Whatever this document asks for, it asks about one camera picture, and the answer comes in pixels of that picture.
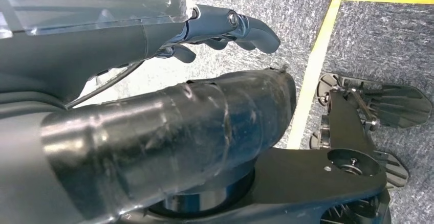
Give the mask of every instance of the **plastic wrap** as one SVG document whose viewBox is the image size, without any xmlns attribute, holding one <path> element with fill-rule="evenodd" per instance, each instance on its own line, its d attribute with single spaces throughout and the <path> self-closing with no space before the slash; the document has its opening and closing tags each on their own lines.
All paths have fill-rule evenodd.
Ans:
<svg viewBox="0 0 434 224">
<path fill-rule="evenodd" d="M 0 0 L 0 38 L 181 23 L 193 8 L 192 0 Z"/>
</svg>

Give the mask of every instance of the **cable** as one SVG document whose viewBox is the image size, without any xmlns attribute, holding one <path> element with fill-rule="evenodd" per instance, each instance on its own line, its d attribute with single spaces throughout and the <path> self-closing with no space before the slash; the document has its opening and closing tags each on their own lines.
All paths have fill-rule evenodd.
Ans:
<svg viewBox="0 0 434 224">
<path fill-rule="evenodd" d="M 71 109 L 74 106 L 83 103 L 84 101 L 94 97 L 95 95 L 97 95 L 97 94 L 105 91 L 109 87 L 115 85 L 116 83 L 118 83 L 119 81 L 121 81 L 122 79 L 127 77 L 129 74 L 131 74 L 133 71 L 135 71 L 139 66 L 142 65 L 142 63 L 143 63 L 143 61 L 140 61 L 140 62 L 129 65 L 127 68 L 125 68 L 119 74 L 110 78 L 107 82 L 105 82 L 103 85 L 97 87 L 92 92 L 88 93 L 87 95 L 83 95 L 83 96 L 71 101 L 70 103 L 66 104 L 66 109 Z"/>
</svg>

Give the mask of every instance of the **metal bolt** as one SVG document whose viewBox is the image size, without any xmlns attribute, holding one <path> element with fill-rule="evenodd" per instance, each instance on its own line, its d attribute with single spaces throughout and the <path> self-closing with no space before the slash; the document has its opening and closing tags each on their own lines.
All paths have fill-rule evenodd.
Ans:
<svg viewBox="0 0 434 224">
<path fill-rule="evenodd" d="M 229 23 L 231 26 L 236 27 L 238 26 L 238 23 L 240 22 L 238 19 L 238 15 L 235 12 L 230 12 L 228 15 Z"/>
<path fill-rule="evenodd" d="M 355 165 L 356 164 L 356 162 L 357 162 L 357 159 L 350 159 L 351 160 L 351 165 Z"/>
<path fill-rule="evenodd" d="M 324 96 L 319 97 L 323 103 L 327 103 L 329 101 L 330 95 L 326 94 Z"/>
</svg>

